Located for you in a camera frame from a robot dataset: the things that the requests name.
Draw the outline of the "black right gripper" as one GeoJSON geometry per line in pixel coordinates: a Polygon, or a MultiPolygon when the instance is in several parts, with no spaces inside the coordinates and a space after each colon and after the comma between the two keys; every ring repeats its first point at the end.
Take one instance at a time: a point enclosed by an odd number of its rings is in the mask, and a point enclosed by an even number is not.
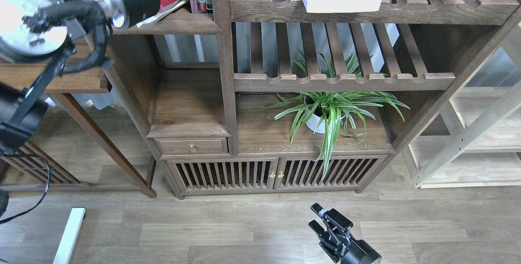
{"type": "Polygon", "coordinates": [[[382,256],[364,240],[355,239],[350,233],[353,223],[337,212],[328,210],[319,203],[311,205],[311,210],[325,223],[324,229],[316,220],[311,220],[308,226],[316,233],[320,243],[334,263],[341,264],[379,264],[382,256]]]}

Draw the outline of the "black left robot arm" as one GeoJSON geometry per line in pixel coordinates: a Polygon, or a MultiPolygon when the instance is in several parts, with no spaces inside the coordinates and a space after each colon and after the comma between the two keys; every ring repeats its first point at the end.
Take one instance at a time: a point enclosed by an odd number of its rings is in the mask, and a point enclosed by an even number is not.
{"type": "Polygon", "coordinates": [[[128,29],[159,9],[160,0],[1,0],[1,57],[50,60],[28,88],[1,84],[1,155],[13,156],[31,138],[48,107],[40,96],[54,77],[110,68],[112,28],[128,29]]]}

